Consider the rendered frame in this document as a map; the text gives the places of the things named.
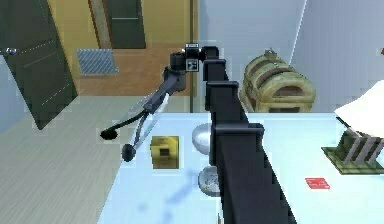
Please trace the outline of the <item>white bowl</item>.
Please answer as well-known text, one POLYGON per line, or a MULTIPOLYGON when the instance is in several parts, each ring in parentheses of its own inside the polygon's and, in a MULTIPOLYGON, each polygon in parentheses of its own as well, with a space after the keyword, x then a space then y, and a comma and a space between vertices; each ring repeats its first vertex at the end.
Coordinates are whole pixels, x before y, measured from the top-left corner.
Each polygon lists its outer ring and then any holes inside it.
POLYGON ((195 149, 203 155, 210 152, 211 124, 203 123, 192 131, 192 144, 195 149))

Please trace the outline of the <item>dark green open door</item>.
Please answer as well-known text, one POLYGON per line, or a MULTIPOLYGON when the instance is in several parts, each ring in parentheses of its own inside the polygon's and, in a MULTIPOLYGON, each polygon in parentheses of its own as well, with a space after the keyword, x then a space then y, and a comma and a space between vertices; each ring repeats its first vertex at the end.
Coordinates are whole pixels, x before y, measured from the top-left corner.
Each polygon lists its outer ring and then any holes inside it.
POLYGON ((77 97, 47 0, 0 0, 0 55, 38 129, 77 97), (17 55, 6 48, 16 48, 17 55))

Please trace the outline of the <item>olive wooden treasure chest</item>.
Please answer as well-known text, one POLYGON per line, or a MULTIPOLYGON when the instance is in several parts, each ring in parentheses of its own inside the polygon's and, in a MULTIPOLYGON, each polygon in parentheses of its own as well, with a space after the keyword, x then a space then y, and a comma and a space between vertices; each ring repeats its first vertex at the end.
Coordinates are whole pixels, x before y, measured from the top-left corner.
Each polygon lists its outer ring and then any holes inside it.
POLYGON ((306 113, 312 109, 316 89, 269 49, 245 67, 239 96, 248 112, 306 113))

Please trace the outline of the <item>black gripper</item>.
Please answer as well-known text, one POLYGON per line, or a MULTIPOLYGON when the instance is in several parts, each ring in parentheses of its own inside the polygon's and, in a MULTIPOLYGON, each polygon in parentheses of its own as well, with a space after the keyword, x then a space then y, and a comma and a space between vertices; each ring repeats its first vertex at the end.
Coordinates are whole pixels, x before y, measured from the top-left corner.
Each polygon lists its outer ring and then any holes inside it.
POLYGON ((143 106, 147 112, 141 111, 134 117, 117 123, 100 133, 102 139, 113 140, 118 136, 117 129, 139 120, 130 142, 122 147, 121 156, 125 162, 130 162, 134 159, 137 149, 148 137, 164 108, 167 106, 169 95, 172 95, 174 92, 183 91, 186 88, 185 73, 185 54, 182 52, 171 53, 169 64, 163 70, 163 83, 143 106))

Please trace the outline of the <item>dark green closed door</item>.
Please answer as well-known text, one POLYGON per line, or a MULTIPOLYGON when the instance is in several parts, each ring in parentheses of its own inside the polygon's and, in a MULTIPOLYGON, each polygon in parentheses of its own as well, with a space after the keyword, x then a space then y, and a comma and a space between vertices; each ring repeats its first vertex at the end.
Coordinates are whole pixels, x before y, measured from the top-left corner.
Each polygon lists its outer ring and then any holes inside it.
POLYGON ((114 49, 145 49, 141 0, 105 0, 114 49))

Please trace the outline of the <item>red flat card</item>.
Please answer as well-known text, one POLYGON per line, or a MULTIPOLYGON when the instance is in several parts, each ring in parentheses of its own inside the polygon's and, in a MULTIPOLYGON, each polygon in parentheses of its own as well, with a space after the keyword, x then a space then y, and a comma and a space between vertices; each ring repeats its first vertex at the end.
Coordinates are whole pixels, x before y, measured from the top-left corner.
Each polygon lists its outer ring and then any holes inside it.
POLYGON ((324 178, 306 178, 306 184, 310 189, 329 189, 330 185, 324 178))

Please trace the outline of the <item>grey striped floor mat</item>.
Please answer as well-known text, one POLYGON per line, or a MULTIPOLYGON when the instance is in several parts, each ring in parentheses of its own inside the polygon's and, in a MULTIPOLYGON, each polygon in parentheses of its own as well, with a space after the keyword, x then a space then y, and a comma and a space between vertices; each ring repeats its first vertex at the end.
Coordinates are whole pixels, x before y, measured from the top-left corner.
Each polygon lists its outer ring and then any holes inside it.
POLYGON ((106 75, 119 72, 112 49, 77 49, 76 55, 80 73, 83 75, 106 75))

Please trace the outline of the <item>grey speckled round dish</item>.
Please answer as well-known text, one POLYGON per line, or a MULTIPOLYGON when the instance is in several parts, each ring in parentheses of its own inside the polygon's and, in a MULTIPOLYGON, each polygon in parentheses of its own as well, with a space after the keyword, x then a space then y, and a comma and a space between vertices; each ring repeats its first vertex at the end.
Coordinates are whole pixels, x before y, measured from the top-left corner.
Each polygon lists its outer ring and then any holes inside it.
POLYGON ((207 166, 199 173, 198 186, 207 196, 220 196, 218 173, 215 166, 207 166))

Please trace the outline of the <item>yellow cube box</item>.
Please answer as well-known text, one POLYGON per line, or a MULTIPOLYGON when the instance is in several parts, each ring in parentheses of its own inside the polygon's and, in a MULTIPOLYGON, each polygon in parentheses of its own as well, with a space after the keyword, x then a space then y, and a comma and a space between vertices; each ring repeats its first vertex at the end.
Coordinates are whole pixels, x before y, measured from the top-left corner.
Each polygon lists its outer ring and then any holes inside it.
POLYGON ((154 169, 179 168, 179 137, 153 136, 150 143, 154 169))

